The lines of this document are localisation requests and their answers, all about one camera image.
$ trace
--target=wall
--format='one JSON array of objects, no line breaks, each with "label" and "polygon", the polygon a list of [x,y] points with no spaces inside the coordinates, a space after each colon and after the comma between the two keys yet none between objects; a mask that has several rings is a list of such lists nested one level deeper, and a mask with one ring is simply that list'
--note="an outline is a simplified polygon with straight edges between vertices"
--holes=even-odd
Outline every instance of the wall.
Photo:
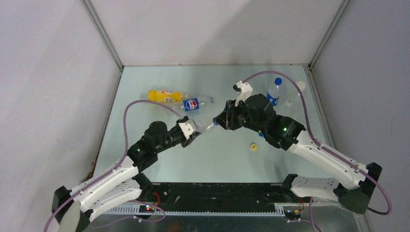
[{"label": "wall", "polygon": [[54,190],[90,170],[119,71],[80,1],[1,1],[0,31],[0,231],[43,231]]},{"label": "wall", "polygon": [[[370,213],[377,232],[408,231],[410,1],[352,1],[314,73],[338,148],[383,167],[393,213]],[[370,205],[386,210],[375,191]]]},{"label": "wall", "polygon": [[94,0],[124,65],[309,63],[342,0]]}]

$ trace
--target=blue bottle cap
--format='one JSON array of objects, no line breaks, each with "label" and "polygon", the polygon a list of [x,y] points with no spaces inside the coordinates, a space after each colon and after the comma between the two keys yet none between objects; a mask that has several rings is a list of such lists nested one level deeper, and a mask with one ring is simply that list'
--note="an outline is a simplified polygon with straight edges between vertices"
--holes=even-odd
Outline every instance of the blue bottle cap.
[{"label": "blue bottle cap", "polygon": [[275,85],[280,86],[282,84],[282,78],[276,78],[275,79]]}]

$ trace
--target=light blue tabletop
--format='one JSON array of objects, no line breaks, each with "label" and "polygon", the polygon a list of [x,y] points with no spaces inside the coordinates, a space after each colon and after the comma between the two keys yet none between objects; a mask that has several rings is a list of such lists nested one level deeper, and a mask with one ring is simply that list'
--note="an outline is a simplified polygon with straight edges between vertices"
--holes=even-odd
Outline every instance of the light blue tabletop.
[{"label": "light blue tabletop", "polygon": [[[104,171],[124,154],[124,109],[134,100],[147,99],[150,89],[213,96],[214,104],[203,110],[188,112],[188,116],[192,119],[215,117],[222,112],[227,100],[236,99],[232,86],[237,81],[266,70],[283,72],[295,81],[308,83],[302,65],[125,67],[94,175]],[[275,77],[278,76],[264,74],[251,80],[249,83],[253,94],[266,94],[267,84]],[[291,87],[288,81],[284,80],[284,83]],[[306,99],[313,132],[324,141],[310,89],[307,90]],[[134,105],[127,115],[130,146],[156,120],[165,122],[170,129],[178,118],[159,106],[148,103]],[[306,124],[301,117],[297,120]],[[251,143],[258,146],[256,151],[251,151]],[[177,145],[160,153],[158,161],[143,172],[152,182],[282,182],[290,173],[330,177],[306,159],[270,146],[258,133],[245,128],[226,131],[221,127],[201,135],[186,148]]]}]

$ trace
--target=yellow label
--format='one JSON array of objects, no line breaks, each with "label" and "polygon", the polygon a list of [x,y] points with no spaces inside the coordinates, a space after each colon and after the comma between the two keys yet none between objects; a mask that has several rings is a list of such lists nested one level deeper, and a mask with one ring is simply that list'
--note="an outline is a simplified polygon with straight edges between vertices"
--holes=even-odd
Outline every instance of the yellow label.
[{"label": "yellow label", "polygon": [[182,100],[180,92],[150,90],[148,92],[148,100],[155,102],[179,102]]}]

